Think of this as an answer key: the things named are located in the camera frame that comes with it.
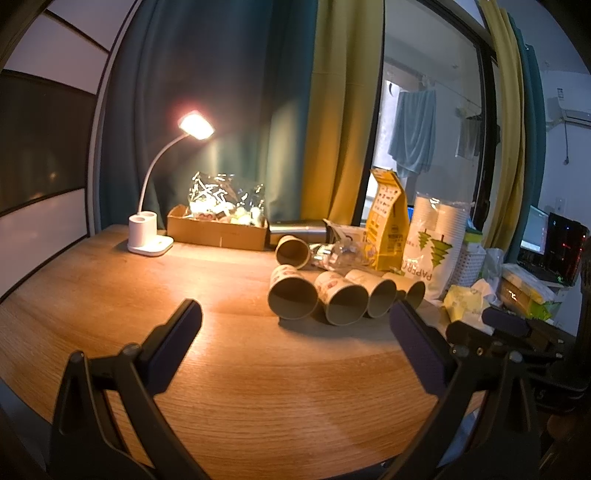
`desk lamp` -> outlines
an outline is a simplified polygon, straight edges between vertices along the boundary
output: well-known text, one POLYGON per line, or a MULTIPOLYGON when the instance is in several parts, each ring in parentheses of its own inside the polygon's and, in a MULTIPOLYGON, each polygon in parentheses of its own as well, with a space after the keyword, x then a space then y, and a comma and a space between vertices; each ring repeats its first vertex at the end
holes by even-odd
POLYGON ((178 126, 184 131, 183 134, 166 144, 162 150, 152 160, 146 176, 144 185, 139 196, 138 213, 129 217, 129 238, 127 240, 127 249, 134 254, 146 255, 147 257, 157 257, 165 254, 173 246, 173 239, 169 236, 158 235, 157 233, 157 215, 155 212, 142 210, 144 204, 144 195, 148 186, 150 173, 156 162, 162 157, 175 143, 183 138, 192 135, 198 140, 205 140, 212 136, 214 129, 207 120, 202 117, 198 111, 192 111, 182 116, 178 121, 178 126))

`wall socket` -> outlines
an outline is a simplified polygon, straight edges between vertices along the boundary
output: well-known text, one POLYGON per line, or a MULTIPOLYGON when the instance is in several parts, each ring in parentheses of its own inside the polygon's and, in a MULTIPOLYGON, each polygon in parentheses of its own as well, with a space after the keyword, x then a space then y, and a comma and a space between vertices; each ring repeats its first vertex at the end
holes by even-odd
POLYGON ((554 202, 554 213, 558 213, 559 215, 564 216, 564 212, 566 211, 566 199, 561 197, 556 197, 556 201, 554 202))

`dark green curtain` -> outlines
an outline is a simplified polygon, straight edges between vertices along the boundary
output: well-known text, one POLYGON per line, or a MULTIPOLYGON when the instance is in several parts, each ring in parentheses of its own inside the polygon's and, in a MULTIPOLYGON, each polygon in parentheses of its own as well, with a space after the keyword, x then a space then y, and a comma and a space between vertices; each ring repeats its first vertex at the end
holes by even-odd
POLYGON ((144 174, 199 110, 208 141, 182 140, 156 164, 144 201, 187 203, 196 171, 265 184, 271 220, 300 217, 317 0, 144 0, 109 80, 100 163, 102 227, 127 223, 144 174))
POLYGON ((510 15, 509 21, 515 33, 517 47, 519 48, 519 55, 521 57, 525 96, 525 171, 523 197, 521 200, 519 221, 517 222, 511 245, 505 256, 506 261, 517 262, 521 240, 530 214, 530 206, 537 206, 540 200, 541 179, 544 176, 545 162, 545 112, 543 109, 543 94, 540 100, 540 92, 537 90, 538 83, 539 87, 541 87, 541 79, 535 53, 531 46, 524 43, 521 30, 517 28, 515 21, 510 15), (542 106, 541 112, 539 111, 540 101, 542 106))

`lamp head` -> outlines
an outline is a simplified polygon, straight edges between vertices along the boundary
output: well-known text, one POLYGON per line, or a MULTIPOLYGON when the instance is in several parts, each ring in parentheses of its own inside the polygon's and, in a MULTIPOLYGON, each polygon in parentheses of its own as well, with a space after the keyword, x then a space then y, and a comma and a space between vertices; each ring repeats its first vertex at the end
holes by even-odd
POLYGON ((205 140, 215 132, 211 124, 196 110, 182 116, 178 121, 178 126, 197 140, 205 140))

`paper box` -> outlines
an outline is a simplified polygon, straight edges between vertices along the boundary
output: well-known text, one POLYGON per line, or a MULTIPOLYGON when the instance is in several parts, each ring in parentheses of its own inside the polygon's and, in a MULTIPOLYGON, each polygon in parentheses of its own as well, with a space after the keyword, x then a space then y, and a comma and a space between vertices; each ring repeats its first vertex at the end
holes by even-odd
POLYGON ((235 223, 195 220, 185 205, 168 213, 167 235, 175 242, 262 251, 267 242, 268 224, 264 228, 235 223))

